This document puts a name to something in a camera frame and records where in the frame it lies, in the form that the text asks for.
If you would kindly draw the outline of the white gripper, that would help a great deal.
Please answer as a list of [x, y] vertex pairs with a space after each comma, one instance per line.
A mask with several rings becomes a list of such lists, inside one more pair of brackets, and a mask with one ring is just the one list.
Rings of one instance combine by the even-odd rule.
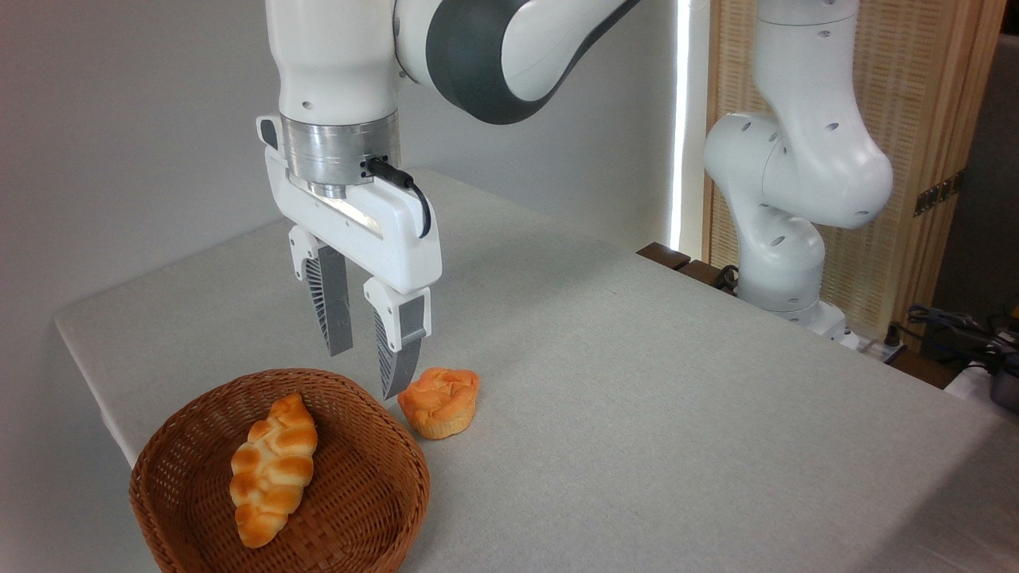
[[398, 121], [313, 126], [276, 115], [257, 119], [268, 178], [288, 233], [294, 276], [305, 283], [331, 356], [353, 348], [346, 258], [372, 276], [382, 392], [415, 379], [432, 333], [431, 290], [443, 272], [438, 221], [414, 191], [371, 173], [398, 159]]

